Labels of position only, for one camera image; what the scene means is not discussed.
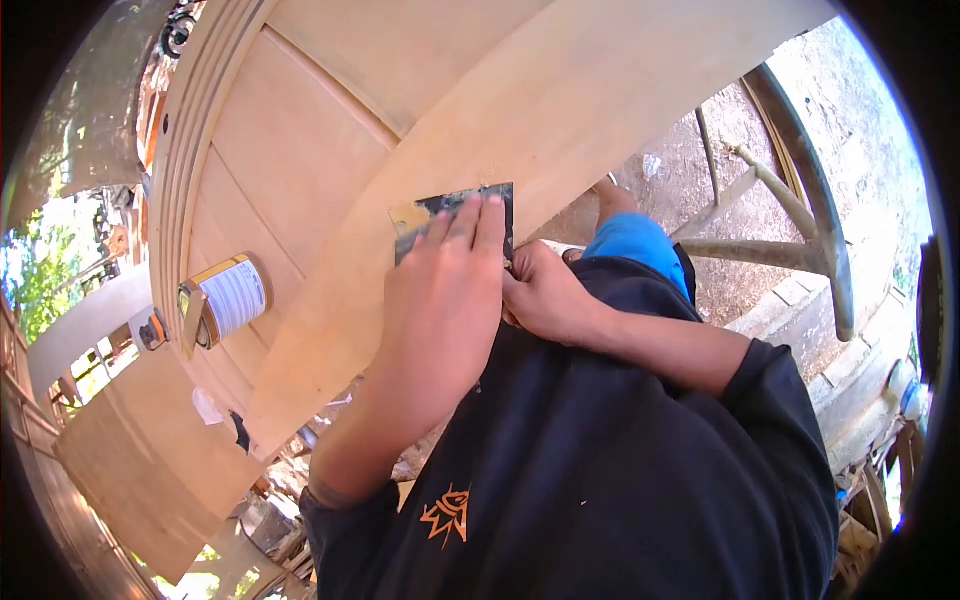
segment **light wood surface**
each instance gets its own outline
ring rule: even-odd
[[[199,249],[202,257],[191,256],[190,274],[200,273],[241,252],[256,256],[263,266],[274,291],[274,302],[270,310],[253,320],[250,328],[268,348],[276,338],[283,316],[300,292],[303,273],[260,219],[215,149],[211,150],[204,169],[194,212],[193,240],[192,246]]]
[[[191,270],[190,273],[199,273],[223,260],[224,258],[210,258],[204,253],[201,244],[191,244],[190,246],[188,264],[191,269],[194,267],[197,269],[196,271]],[[184,364],[192,366],[195,362],[202,362],[203,364],[197,369],[188,368],[188,371],[194,373],[209,369],[208,374],[214,375],[216,381],[210,381],[207,376],[202,376],[201,378],[195,378],[194,382],[207,389],[218,401],[222,402],[230,410],[235,411],[241,417],[245,417],[247,415],[247,409],[251,404],[253,391],[252,377],[255,375],[255,372],[246,375],[230,357],[227,348],[236,346],[236,344],[236,339],[226,339],[223,340],[221,344],[209,350],[196,348],[192,359],[186,360],[184,357]]]
[[[266,467],[231,423],[204,425],[169,344],[127,367],[64,428],[54,452],[113,535],[177,582]]]
[[[256,451],[274,451],[370,364],[393,267],[392,205],[513,181],[522,241],[644,141],[830,17],[825,2],[802,0],[557,0],[540,11],[419,120],[321,245],[256,383]]]
[[[551,0],[283,0],[267,23],[404,137]]]
[[[233,79],[277,1],[208,0],[168,90],[156,141],[149,243],[154,305],[168,320],[174,344],[181,334],[177,286],[187,277],[193,208],[210,138]]]
[[[398,142],[341,89],[289,42],[261,32],[213,135],[237,185],[304,272]],[[204,200],[218,216],[228,209],[213,194]]]

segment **sky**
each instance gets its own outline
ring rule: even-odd
[[[100,202],[81,193],[76,197],[57,198],[43,206],[40,228],[46,233],[51,228],[63,226],[76,234],[68,258],[79,256],[81,265],[90,265],[100,259],[100,251],[93,233],[93,215]],[[0,250],[0,271],[7,274],[8,283],[19,286],[23,283],[23,255],[26,249],[4,247]],[[40,241],[37,244],[37,259],[42,259],[48,250]]]

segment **orange logo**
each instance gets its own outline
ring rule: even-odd
[[[428,540],[434,539],[441,533],[446,532],[444,545],[441,550],[446,548],[446,541],[450,539],[450,531],[456,529],[460,534],[460,539],[467,541],[467,502],[470,499],[470,492],[455,492],[453,484],[450,484],[449,492],[445,493],[436,505],[427,510],[427,505],[423,505],[423,516],[420,520],[424,523],[430,523],[430,535]]]

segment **leg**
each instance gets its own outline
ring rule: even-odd
[[[603,178],[596,182],[593,189],[600,196],[600,217],[597,219],[597,230],[613,215],[624,212],[639,212],[630,192],[622,187],[617,187],[609,179]]]
[[[690,300],[684,267],[663,228],[642,214],[627,190],[603,178],[593,186],[600,195],[597,232],[582,252],[567,251],[567,264],[580,258],[619,256],[666,276]]]

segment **blue shorts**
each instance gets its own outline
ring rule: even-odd
[[[660,271],[690,300],[684,267],[673,250],[673,242],[663,228],[646,215],[625,212],[607,219],[584,250],[583,258],[593,256],[623,256],[643,263]]]

